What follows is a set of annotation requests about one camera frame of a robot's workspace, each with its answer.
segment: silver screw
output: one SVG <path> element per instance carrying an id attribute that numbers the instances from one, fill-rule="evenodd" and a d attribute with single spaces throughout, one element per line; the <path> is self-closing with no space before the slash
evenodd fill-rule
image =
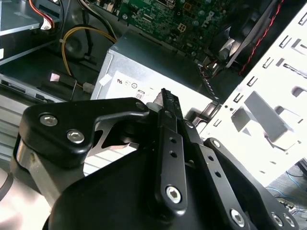
<path id="1" fill-rule="evenodd" d="M 245 221 L 243 219 L 243 216 L 235 209 L 232 209 L 230 211 L 230 215 L 232 220 L 239 226 L 239 227 L 244 227 L 245 226 Z"/>
<path id="2" fill-rule="evenodd" d="M 213 141 L 213 144 L 214 144 L 216 147 L 218 147 L 218 148 L 221 146 L 220 143 L 217 142 L 216 140 Z"/>
<path id="3" fill-rule="evenodd" d="M 189 128 L 194 128 L 193 124 L 190 121 L 186 121 L 186 124 Z"/>
<path id="4" fill-rule="evenodd" d="M 282 220 L 275 214 L 272 212 L 272 217 L 273 217 L 273 220 L 276 222 L 276 224 L 279 226 L 279 227 L 282 227 L 283 226 L 283 222 Z"/>
<path id="5" fill-rule="evenodd" d="M 42 115 L 39 119 L 40 123 L 45 126 L 56 126 L 58 120 L 53 115 Z"/>
<path id="6" fill-rule="evenodd" d="M 181 201 L 180 192 L 173 186 L 169 186 L 166 188 L 166 195 L 175 204 L 178 204 Z"/>
<path id="7" fill-rule="evenodd" d="M 283 214 L 283 217 L 286 219 L 286 221 L 291 225 L 291 227 L 295 227 L 295 224 L 293 222 L 293 220 L 287 215 L 287 214 Z"/>
<path id="8" fill-rule="evenodd" d="M 84 135 L 77 129 L 73 129 L 67 133 L 67 138 L 75 144 L 80 144 L 84 141 Z"/>

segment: sticker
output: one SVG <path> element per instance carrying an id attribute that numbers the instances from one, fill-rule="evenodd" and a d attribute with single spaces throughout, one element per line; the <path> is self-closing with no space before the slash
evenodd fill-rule
<path id="1" fill-rule="evenodd" d="M 50 30 L 51 29 L 51 24 L 46 18 L 44 18 L 44 23 L 42 24 L 40 29 L 41 30 Z"/>
<path id="2" fill-rule="evenodd" d="M 24 13 L 21 13 L 21 12 L 15 12 L 14 14 L 21 16 L 21 17 L 24 17 L 26 19 L 33 19 L 33 18 L 29 17 L 28 15 L 25 15 Z"/>
<path id="3" fill-rule="evenodd" d="M 144 103 L 153 102 L 160 90 L 154 90 L 151 86 L 135 80 L 125 74 L 116 72 L 111 82 L 106 99 L 135 97 Z"/>
<path id="4" fill-rule="evenodd" d="M 0 59 L 3 59 L 4 57 L 4 49 L 0 49 Z"/>
<path id="5" fill-rule="evenodd" d="M 112 77 L 110 75 L 105 75 L 100 81 L 99 83 L 102 85 L 102 86 L 105 86 L 109 81 L 112 80 Z"/>

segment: wire bundle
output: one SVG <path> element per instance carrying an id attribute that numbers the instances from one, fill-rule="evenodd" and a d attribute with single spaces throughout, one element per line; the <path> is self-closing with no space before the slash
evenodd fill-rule
<path id="1" fill-rule="evenodd" d="M 32 0 L 29 0 L 29 4 L 30 4 L 31 8 L 32 8 L 37 14 L 39 14 L 40 16 L 42 16 L 44 19 L 46 19 L 46 20 L 50 23 L 51 28 L 54 28 L 54 22 L 53 22 L 53 20 L 52 20 L 51 17 L 49 17 L 49 16 L 46 15 L 45 13 L 39 11 L 38 8 L 36 8 L 36 7 L 34 6 L 34 4 L 32 3 Z"/>
<path id="2" fill-rule="evenodd" d="M 269 32 L 271 26 L 274 24 L 274 21 L 275 21 L 276 16 L 279 14 L 279 11 L 280 11 L 280 8 L 282 7 L 283 2 L 284 2 L 284 0 L 281 0 L 281 2 L 278 4 L 276 13 L 275 13 L 275 15 L 272 17 L 269 26 L 265 29 L 263 36 L 262 36 L 261 38 L 258 39 L 256 45 L 254 46 L 254 48 L 253 48 L 253 50 L 252 50 L 252 52 L 251 52 L 251 55 L 248 57 L 248 61 L 247 61 L 246 64 L 242 67 L 241 71 L 239 72 L 239 75 L 242 74 L 242 72 L 245 70 L 246 66 L 250 63 L 252 57 L 254 56 L 254 54 L 255 54 L 255 52 L 256 52 L 257 47 L 260 45 L 260 43 L 262 42 L 262 40 L 263 40 L 263 39 L 266 37 L 266 35 L 268 34 L 268 32 Z"/>
<path id="3" fill-rule="evenodd" d="M 93 10 L 89 5 L 87 5 L 85 3 L 84 0 L 77 0 L 78 3 L 80 4 L 80 6 L 85 10 L 87 11 L 90 15 L 92 15 L 93 17 L 95 17 L 96 19 L 98 19 L 105 27 L 106 27 L 106 30 L 108 31 L 108 33 L 114 38 L 117 40 L 117 37 L 115 35 L 115 32 L 111 26 L 111 24 L 105 19 L 102 17 L 102 15 L 100 15 L 98 12 L 96 12 L 95 10 Z"/>
<path id="4" fill-rule="evenodd" d="M 109 39 L 112 43 L 116 43 L 116 39 L 114 39 L 113 37 L 111 37 L 110 35 L 108 35 L 107 33 L 101 31 L 101 30 L 98 30 L 94 27 L 91 27 L 91 26 L 77 26 L 77 27 L 74 27 L 72 29 L 70 29 L 63 37 L 62 39 L 62 46 L 61 46 L 61 51 L 62 51 L 62 57 L 63 57 L 63 61 L 64 61 L 64 65 L 65 65 L 65 68 L 66 68 L 66 71 L 68 72 L 69 75 L 72 76 L 72 71 L 70 70 L 69 66 L 68 66 L 68 63 L 67 63 L 67 58 L 66 58 L 66 54 L 65 54 L 65 43 L 68 39 L 68 37 L 78 31 L 78 30 L 90 30 L 90 31 L 95 31 L 97 33 L 100 33 L 101 35 L 103 35 L 104 37 L 106 37 L 107 39 Z"/>

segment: black metal plate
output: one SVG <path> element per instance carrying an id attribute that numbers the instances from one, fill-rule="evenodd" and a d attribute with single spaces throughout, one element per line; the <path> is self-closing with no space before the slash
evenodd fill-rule
<path id="1" fill-rule="evenodd" d="M 50 230 L 214 230 L 215 205 L 198 173 L 186 166 L 188 209 L 169 222 L 152 214 L 156 156 L 133 152 L 74 183 L 55 203 Z"/>

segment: electronic component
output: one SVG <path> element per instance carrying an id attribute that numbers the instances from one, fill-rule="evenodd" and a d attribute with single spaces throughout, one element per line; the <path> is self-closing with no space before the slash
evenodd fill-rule
<path id="1" fill-rule="evenodd" d="M 225 10 L 240 1 L 125 0 L 118 5 L 116 15 L 158 41 L 203 62 L 212 36 L 227 17 Z M 169 39 L 174 30 L 179 32 L 178 37 L 176 40 Z M 186 46 L 186 43 L 192 44 L 192 47 Z"/>

